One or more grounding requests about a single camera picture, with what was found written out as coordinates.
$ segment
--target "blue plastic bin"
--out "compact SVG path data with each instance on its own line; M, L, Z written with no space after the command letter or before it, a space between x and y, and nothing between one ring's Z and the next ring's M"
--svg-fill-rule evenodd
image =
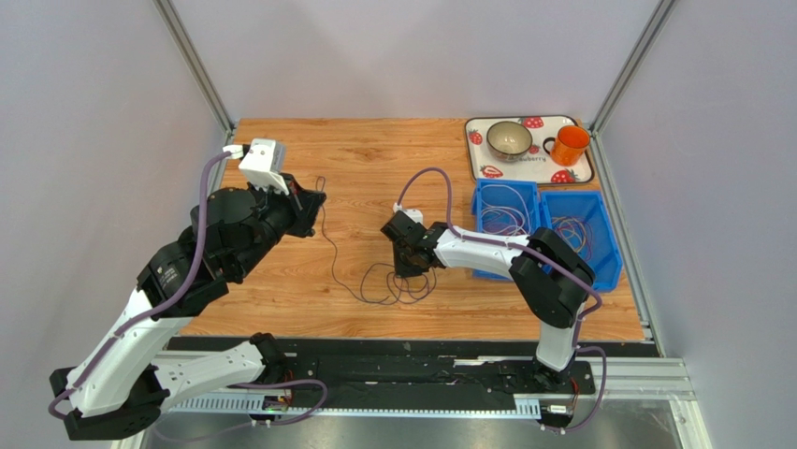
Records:
M617 287L623 259L601 192L542 192L540 215L542 226L551 229L555 229L553 221L557 217L572 217L588 225L592 231L592 241L578 255L595 271L595 290L611 292Z
M473 198L471 200L471 213L476 216L476 231L485 232L485 224L482 220L482 210L485 204L515 208L525 213L520 197L509 189L496 186L507 186L515 189L520 196L523 197L523 201L526 202L526 206L529 208L529 227L524 227L527 229L527 232L529 232L530 229L529 233L533 234L533 232L540 227L541 223L539 211L540 200L537 196L537 183L530 181L476 180L476 189L473 191ZM479 269L473 271L473 277L493 279L496 281L511 280Z

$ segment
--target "robotic arm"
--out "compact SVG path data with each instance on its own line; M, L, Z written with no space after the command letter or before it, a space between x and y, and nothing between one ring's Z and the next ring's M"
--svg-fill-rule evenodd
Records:
M575 359L578 314L587 301L587 292L558 271L548 272L543 262L521 248L543 254L587 285L595 279L589 265L550 229L513 237L480 234L457 226L453 226L453 232L445 223L426 229L416 221L420 215L417 211L409 213L415 218L397 210L382 228L393 242L396 275L409 278L430 268L473 268L511 277L541 321L535 380L547 389L565 384Z
M249 181L247 188L218 190L208 197L205 210L191 210L192 225L141 271L103 342L79 366L51 375L56 395L51 414L64 419L70 440L127 438L187 398L232 384L273 384L282 378L285 356L270 334L255 334L230 350L176 366L151 364L169 339L228 293L228 282L242 283L283 235L312 236L326 200L326 194L304 190L292 175L281 173L285 147L279 142L256 139L251 146L225 150L233 157L245 156L239 169ZM192 271L200 244L202 263ZM184 295L162 307L184 290L186 281L190 286ZM131 320L141 314L149 316ZM57 412L55 405L67 398L73 410Z

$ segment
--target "tray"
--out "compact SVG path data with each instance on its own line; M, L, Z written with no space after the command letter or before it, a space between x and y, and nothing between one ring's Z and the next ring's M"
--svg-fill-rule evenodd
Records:
M487 129L494 123L513 121L526 126L531 133L533 147L516 162L502 162L487 147ZM554 138L559 128L576 124L564 115L529 117L492 117L470 119L465 123L465 141L471 159L471 173L478 179L503 179L510 181L534 181L538 184L578 184L592 181L594 170L588 157L582 156L572 167L562 167L543 150L543 141Z

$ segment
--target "grey wall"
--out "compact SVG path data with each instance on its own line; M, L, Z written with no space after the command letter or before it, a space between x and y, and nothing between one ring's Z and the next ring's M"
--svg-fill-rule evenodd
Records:
M591 120L656 0L176 0L241 117Z
M0 446L71 447L48 376L189 224L223 136L150 1L3 2L0 62Z
M682 0L603 135L717 448L795 447L797 4Z

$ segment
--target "wooden tabletop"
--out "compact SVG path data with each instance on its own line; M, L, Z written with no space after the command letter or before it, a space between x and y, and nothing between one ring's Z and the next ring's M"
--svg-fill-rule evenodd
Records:
M455 224L473 229L470 213L475 181L465 146L464 119L242 120L236 143L274 138L287 147L283 171L306 189L326 177L326 233L340 249L335 272L358 290L366 269L392 262L390 241L380 228L392 205L418 170L435 166L454 185ZM238 163L227 165L224 186L245 187ZM570 189L599 190L597 181ZM425 223L444 221L445 184L428 173L410 189L404 206L424 213ZM512 282L474 279L467 269L438 269L438 285L413 305L357 301L333 282L334 250L316 223L316 236L285 236L230 294L211 303L183 335L360 337L469 340L536 340L539 322ZM387 293L378 267L366 281L368 298ZM641 340L643 332L625 273L617 289L603 295L581 337Z

